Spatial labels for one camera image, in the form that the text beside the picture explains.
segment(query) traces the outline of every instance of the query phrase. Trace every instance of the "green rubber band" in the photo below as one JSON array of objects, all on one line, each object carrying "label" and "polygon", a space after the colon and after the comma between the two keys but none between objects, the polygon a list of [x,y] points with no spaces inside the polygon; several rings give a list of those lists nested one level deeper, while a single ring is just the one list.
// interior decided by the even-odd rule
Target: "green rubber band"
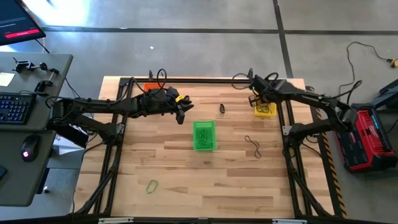
[{"label": "green rubber band", "polygon": [[[156,185],[155,185],[155,188],[154,188],[153,190],[149,191],[149,187],[151,186],[152,183],[155,183],[155,184],[156,184]],[[148,186],[147,186],[147,190],[146,190],[147,194],[151,194],[152,192],[154,192],[154,191],[156,190],[156,188],[157,188],[158,185],[159,185],[158,181],[156,181],[156,180],[150,180],[150,182],[149,182],[149,184],[148,184]]]}]

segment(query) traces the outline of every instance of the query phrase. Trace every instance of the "green basket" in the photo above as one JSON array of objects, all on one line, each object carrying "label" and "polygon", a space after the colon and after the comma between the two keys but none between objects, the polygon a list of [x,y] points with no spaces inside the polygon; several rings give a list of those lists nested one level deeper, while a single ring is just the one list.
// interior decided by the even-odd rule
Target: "green basket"
[{"label": "green basket", "polygon": [[214,121],[193,122],[193,150],[217,149],[216,123]]}]

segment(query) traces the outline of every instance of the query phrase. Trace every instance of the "computer screen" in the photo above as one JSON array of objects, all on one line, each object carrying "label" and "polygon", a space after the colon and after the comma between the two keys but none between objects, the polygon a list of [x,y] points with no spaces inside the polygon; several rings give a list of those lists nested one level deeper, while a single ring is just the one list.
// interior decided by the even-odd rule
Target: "computer screen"
[{"label": "computer screen", "polygon": [[45,37],[21,0],[0,0],[0,46]]}]

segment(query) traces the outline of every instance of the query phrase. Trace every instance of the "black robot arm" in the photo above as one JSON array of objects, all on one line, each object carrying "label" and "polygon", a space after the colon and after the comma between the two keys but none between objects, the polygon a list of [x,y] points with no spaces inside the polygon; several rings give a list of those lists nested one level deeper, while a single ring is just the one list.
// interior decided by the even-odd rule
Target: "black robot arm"
[{"label": "black robot arm", "polygon": [[288,140],[290,144],[296,146],[299,146],[308,135],[331,130],[349,132],[358,118],[355,110],[338,100],[337,97],[301,90],[287,80],[270,80],[256,75],[250,84],[250,89],[255,91],[255,95],[249,97],[251,106],[255,106],[258,101],[281,103],[285,100],[294,100],[325,111],[327,119],[311,124],[296,123],[290,127]]},{"label": "black robot arm", "polygon": [[84,113],[108,113],[127,115],[129,118],[138,118],[153,114],[174,114],[178,124],[183,124],[185,112],[193,108],[189,97],[180,96],[172,87],[168,89],[149,90],[147,93],[123,100],[92,100],[81,98],[61,98],[52,105],[52,114],[49,128],[59,135],[77,143],[84,140],[76,139],[77,126],[84,131],[98,133],[105,144],[116,144],[119,141],[123,124],[100,123],[84,116]]}]

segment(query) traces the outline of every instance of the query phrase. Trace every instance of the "wooden tabletop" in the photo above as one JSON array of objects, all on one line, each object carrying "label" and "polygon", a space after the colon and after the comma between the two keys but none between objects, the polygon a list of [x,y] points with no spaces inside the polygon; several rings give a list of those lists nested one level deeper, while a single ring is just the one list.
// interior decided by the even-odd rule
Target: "wooden tabletop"
[{"label": "wooden tabletop", "polygon": [[[115,99],[119,79],[104,77],[101,100]],[[289,81],[304,88],[302,79]],[[171,114],[128,119],[112,216],[293,218],[278,117],[256,117],[248,103],[252,93],[235,90],[230,84],[167,86],[189,95],[195,106],[185,113],[183,125]],[[135,86],[132,95],[138,94],[141,91]],[[220,103],[225,105],[225,114],[219,112]],[[293,101],[292,107],[297,123],[312,122],[309,106]],[[95,115],[103,123],[111,118],[111,114]],[[194,151],[192,123],[209,120],[216,123],[218,149]],[[259,142],[260,159],[254,157],[254,145],[244,140],[246,135]],[[96,138],[90,145],[99,142]],[[317,144],[306,144],[319,150]],[[104,150],[102,145],[85,154],[75,193],[76,209],[98,185]],[[333,213],[321,158],[303,146],[301,153],[309,189],[325,210]],[[159,186],[147,194],[151,180]],[[298,195],[304,211],[300,190]]]}]

